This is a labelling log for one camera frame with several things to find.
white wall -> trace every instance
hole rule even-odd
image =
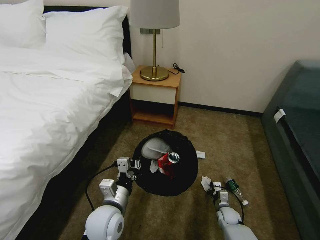
[[[130,0],[45,4],[129,7]],[[320,59],[319,0],[181,0],[180,19],[163,42],[158,35],[157,62],[186,70],[183,102],[263,112],[296,59]],[[131,38],[135,64],[152,64],[152,36],[131,28]]]

table lamp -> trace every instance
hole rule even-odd
[[[161,81],[169,77],[167,69],[156,65],[156,29],[180,25],[179,0],[131,0],[130,25],[153,29],[153,66],[142,68],[141,78]]]

black trash bag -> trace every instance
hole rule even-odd
[[[173,152],[179,154],[180,160],[173,164],[175,178],[172,180],[157,170],[150,171],[151,160],[141,155],[143,145],[151,138],[161,138],[170,145]],[[133,160],[140,159],[141,169],[137,171],[136,183],[148,193],[160,196],[176,196],[186,191],[196,180],[198,158],[191,141],[179,132],[163,130],[143,139],[136,147]]]

power cord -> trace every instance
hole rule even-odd
[[[182,68],[179,68],[178,64],[176,64],[176,63],[173,64],[173,68],[176,69],[176,70],[178,70],[178,72],[177,72],[177,73],[174,73],[174,72],[171,72],[170,70],[168,70],[168,71],[171,72],[171,73],[173,73],[174,75],[177,75],[179,72],[181,72],[181,73],[185,73],[185,72],[186,72],[186,71],[183,70]]]
[[[215,186],[215,185],[213,185],[213,184],[210,184],[210,187],[220,187],[220,188],[222,188],[222,189],[227,190],[228,192],[231,192],[231,193],[236,197],[236,199],[237,199],[238,202],[240,203],[240,207],[241,207],[241,221],[242,221],[242,224],[244,224],[244,223],[243,223],[243,220],[244,220],[243,206],[242,206],[242,203],[241,203],[240,199],[238,198],[238,196],[237,196],[234,192],[230,191],[229,189],[227,189],[227,188],[225,188],[225,187]]]
[[[88,179],[87,185],[86,185],[86,197],[87,197],[87,200],[88,200],[88,202],[89,202],[89,204],[90,204],[90,207],[91,207],[92,211],[94,211],[94,206],[93,206],[93,204],[92,204],[92,202],[91,202],[91,200],[90,200],[90,197],[89,197],[89,195],[88,195],[88,187],[89,187],[90,182],[92,181],[92,179],[94,179],[94,178],[95,178],[96,176],[98,176],[100,173],[102,173],[102,172],[104,172],[104,171],[106,171],[106,170],[108,170],[108,169],[110,169],[110,168],[112,168],[112,167],[116,167],[116,166],[117,166],[117,162],[114,161],[112,165],[110,165],[109,167],[106,167],[106,168],[102,169],[101,171],[97,172],[95,175],[93,175],[92,177],[90,177],[90,178]]]

white duvet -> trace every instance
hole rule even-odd
[[[0,239],[15,239],[131,78],[105,57],[0,47]]]

